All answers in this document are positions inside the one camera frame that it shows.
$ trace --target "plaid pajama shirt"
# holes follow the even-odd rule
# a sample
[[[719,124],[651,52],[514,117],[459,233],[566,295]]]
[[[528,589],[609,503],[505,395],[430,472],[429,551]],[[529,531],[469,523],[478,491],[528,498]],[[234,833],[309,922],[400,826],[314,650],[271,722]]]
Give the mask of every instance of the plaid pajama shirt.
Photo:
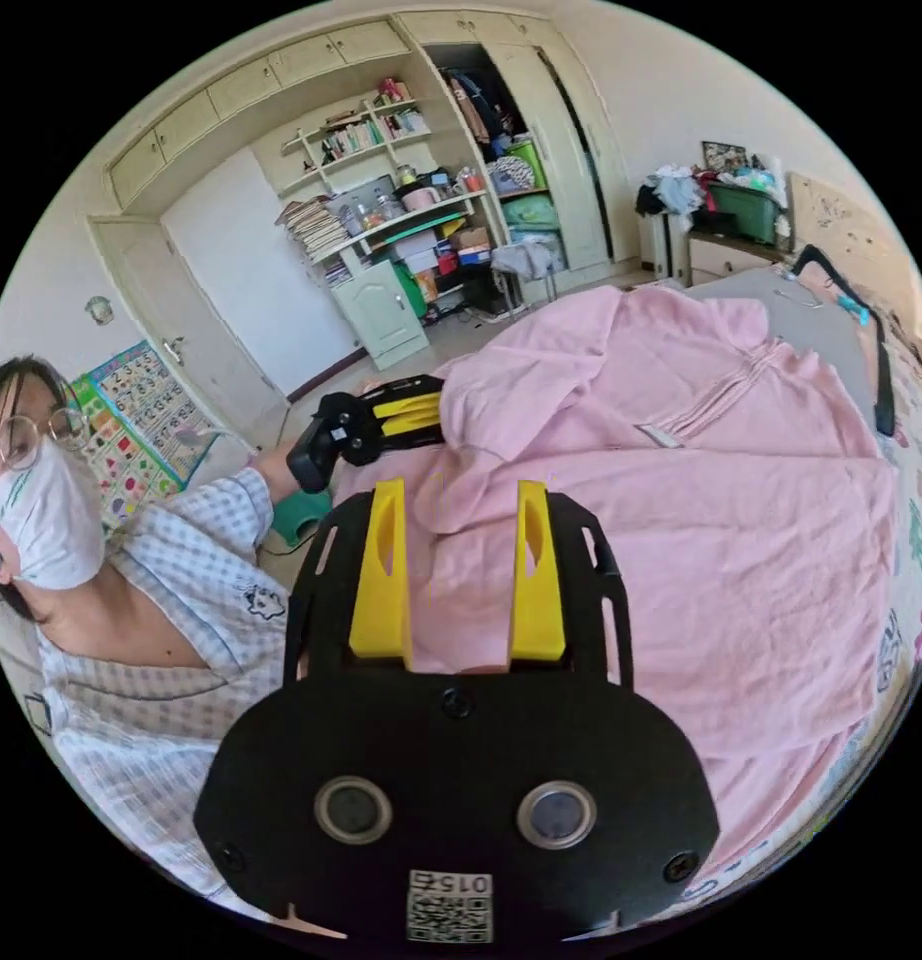
[[[246,468],[146,506],[109,545],[207,669],[124,666],[40,638],[52,737],[85,791],[183,884],[257,918],[266,914],[227,887],[192,817],[221,738],[281,685],[287,592],[256,566],[272,517],[264,479]]]

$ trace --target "educational poster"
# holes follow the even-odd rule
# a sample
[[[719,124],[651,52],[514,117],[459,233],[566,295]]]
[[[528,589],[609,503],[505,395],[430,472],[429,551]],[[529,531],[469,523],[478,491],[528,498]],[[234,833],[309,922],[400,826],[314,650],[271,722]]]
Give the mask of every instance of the educational poster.
[[[101,485],[108,533],[145,500],[183,490],[214,440],[191,449],[175,438],[181,427],[211,423],[147,343],[79,377],[72,388],[88,418],[85,452]]]
[[[214,437],[192,448],[177,439],[177,432],[211,429],[213,424],[151,346],[142,341],[92,370],[88,377],[112,412],[131,427],[183,489]]]

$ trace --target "qr code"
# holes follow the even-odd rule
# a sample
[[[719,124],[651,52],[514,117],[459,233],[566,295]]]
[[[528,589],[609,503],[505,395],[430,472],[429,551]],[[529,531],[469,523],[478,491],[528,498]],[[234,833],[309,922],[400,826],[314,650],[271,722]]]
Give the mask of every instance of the qr code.
[[[412,870],[408,884],[408,940],[491,943],[491,876]]]

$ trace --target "patterned bedsheet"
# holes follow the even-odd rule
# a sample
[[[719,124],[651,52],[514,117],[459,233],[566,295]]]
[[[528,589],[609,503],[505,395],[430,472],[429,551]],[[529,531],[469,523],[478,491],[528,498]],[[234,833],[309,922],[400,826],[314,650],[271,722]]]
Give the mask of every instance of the patterned bedsheet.
[[[904,341],[885,331],[895,392],[896,429],[879,437],[881,451],[898,468],[898,544],[891,610],[878,656],[877,706],[862,721],[825,781],[784,828],[720,874],[689,887],[681,900],[652,922],[669,919],[735,893],[776,870],[801,850],[850,799],[877,763],[907,713],[922,680],[922,366]]]

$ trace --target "hair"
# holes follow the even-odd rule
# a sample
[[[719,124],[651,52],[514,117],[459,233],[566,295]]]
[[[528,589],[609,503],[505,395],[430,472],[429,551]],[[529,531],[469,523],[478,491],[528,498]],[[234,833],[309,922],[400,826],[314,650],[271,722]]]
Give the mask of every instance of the hair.
[[[38,357],[12,357],[0,365],[0,396],[13,381],[18,381],[18,389],[26,377],[36,377],[52,393],[58,406],[69,406],[74,399],[71,385],[46,360]],[[29,623],[38,620],[31,612],[24,597],[13,583],[0,583],[1,599],[21,618]]]

